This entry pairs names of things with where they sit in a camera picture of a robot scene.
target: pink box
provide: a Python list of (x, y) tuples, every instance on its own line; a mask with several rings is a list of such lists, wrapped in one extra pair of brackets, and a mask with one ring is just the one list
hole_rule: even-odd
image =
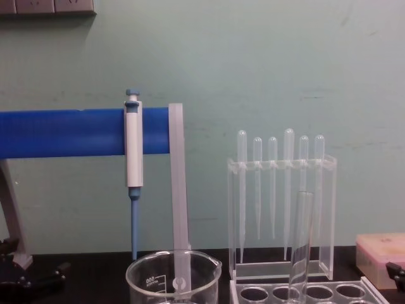
[(405, 268), (405, 234), (361, 234), (356, 240), (356, 265), (378, 289), (396, 289), (385, 264)]

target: light green wall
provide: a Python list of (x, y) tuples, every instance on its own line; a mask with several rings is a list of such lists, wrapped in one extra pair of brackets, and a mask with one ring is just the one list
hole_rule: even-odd
[[(226, 248), (239, 129), (322, 133), (337, 244), (403, 229), (405, 3), (99, 0), (94, 20), (0, 23), (0, 110), (184, 104), (190, 238)], [(140, 248), (170, 248), (169, 159), (147, 156)], [(34, 253), (130, 249), (123, 157), (11, 161)], [(0, 227), (5, 236), (4, 220)]]

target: stand base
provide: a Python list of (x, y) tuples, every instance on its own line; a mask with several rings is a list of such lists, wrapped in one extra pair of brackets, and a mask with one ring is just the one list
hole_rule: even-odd
[(32, 256), (24, 253), (15, 253), (13, 262), (17, 263), (23, 269), (27, 269), (32, 264)]

